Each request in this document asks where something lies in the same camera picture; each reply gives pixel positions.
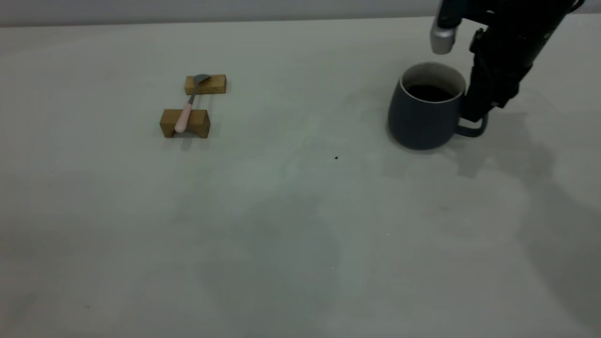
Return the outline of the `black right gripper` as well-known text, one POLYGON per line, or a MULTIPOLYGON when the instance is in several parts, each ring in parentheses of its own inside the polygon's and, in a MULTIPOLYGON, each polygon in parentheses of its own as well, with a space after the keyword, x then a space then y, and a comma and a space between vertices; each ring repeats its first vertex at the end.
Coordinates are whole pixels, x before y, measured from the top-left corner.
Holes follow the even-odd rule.
POLYGON ((472 39, 470 85, 463 118, 478 122, 491 107, 504 108, 519 93, 520 83, 547 45, 560 20, 478 20, 486 26, 472 39))

